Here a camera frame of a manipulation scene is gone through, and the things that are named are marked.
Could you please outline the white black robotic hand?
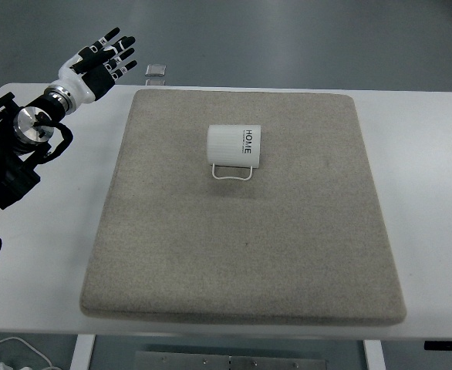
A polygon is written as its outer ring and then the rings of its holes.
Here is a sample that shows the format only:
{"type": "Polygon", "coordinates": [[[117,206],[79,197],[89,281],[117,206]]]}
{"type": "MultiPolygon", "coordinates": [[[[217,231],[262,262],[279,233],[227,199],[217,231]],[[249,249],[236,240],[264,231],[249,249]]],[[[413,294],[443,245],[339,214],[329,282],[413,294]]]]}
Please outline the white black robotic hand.
{"type": "Polygon", "coordinates": [[[121,36],[114,28],[93,44],[80,49],[59,69],[59,78],[49,86],[69,101],[69,110],[93,103],[112,89],[116,81],[137,65],[133,36],[121,36]]]}

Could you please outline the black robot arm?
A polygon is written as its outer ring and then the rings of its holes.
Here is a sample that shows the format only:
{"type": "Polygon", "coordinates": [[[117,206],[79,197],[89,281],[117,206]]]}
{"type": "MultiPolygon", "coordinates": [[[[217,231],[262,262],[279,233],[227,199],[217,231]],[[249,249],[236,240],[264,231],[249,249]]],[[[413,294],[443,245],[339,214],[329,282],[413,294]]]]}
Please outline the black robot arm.
{"type": "Polygon", "coordinates": [[[74,111],[72,97],[58,86],[25,106],[12,92],[0,97],[0,209],[32,190],[40,182],[35,168],[59,157],[73,141],[62,123],[74,111]]]}

